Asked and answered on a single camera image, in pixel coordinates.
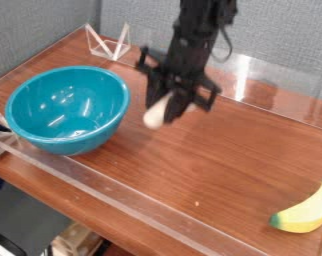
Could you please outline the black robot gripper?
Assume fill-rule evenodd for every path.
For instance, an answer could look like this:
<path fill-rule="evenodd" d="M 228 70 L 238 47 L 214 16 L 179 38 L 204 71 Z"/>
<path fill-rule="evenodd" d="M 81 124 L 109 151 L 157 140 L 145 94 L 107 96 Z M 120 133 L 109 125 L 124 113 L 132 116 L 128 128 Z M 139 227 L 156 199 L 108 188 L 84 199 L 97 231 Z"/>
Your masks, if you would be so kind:
<path fill-rule="evenodd" d="M 147 46 L 140 48 L 136 69 L 148 77 L 145 106 L 151 108 L 169 93 L 164 112 L 167 124 L 181 117 L 192 103 L 203 110 L 211 110 L 222 89 L 204 70 L 219 34 L 232 47 L 226 27 L 234 23 L 236 14 L 238 0 L 180 0 L 165 55 Z M 231 57 L 231 51 L 222 62 Z"/>

